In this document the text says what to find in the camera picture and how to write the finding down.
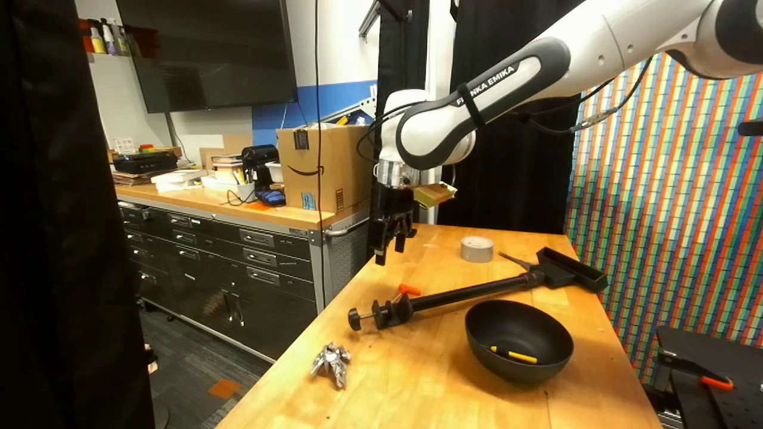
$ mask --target cabinet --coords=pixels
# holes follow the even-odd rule
[[[365,226],[314,233],[129,200],[118,213],[138,299],[270,363],[365,262]]]

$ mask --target wooden countertop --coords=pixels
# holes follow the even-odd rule
[[[331,226],[339,219],[345,219],[345,214],[337,213],[318,213],[318,209],[300,209],[300,208],[266,208],[263,202],[248,202],[248,206],[231,206],[227,202],[227,196],[219,190],[205,190],[205,188],[180,188],[180,190],[163,190],[153,184],[148,187],[115,187],[118,200],[129,202],[148,202],[159,208],[173,208],[173,209],[196,209],[205,213],[208,216],[219,219],[239,219],[239,221],[257,221],[257,224],[273,224],[287,228],[320,228]]]
[[[405,253],[389,253],[329,303],[272,369],[225,417],[222,429],[239,427],[660,427],[598,295],[570,288],[531,288],[502,295],[537,305],[561,320],[575,354],[567,367],[540,387],[512,387],[480,365],[464,337],[473,303],[433,308],[413,323],[375,334],[354,334],[347,311],[370,313],[372,301],[394,299],[401,283],[424,295],[519,274],[523,267],[494,257],[461,261],[464,236],[486,236],[495,251],[537,261],[543,245],[575,256],[564,236],[514,233],[461,226],[418,226]],[[352,359],[347,389],[310,376],[314,356],[333,342]]]

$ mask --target multicolored curtain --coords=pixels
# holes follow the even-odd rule
[[[582,107],[628,97],[638,66]],[[604,267],[604,305],[642,382],[655,327],[763,349],[763,77],[704,81],[657,56],[631,100],[576,134],[567,233]]]

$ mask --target black bowl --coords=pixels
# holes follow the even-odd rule
[[[573,356],[570,332],[551,315],[523,303],[477,303],[464,325],[477,359],[507,382],[540,383]]]

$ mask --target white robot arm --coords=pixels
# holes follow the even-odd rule
[[[523,50],[440,100],[397,91],[385,100],[375,164],[370,245],[402,251],[413,228],[411,188],[421,171],[464,159],[475,130],[519,104],[573,97],[653,52],[670,52],[704,79],[763,69],[763,0],[587,0]]]

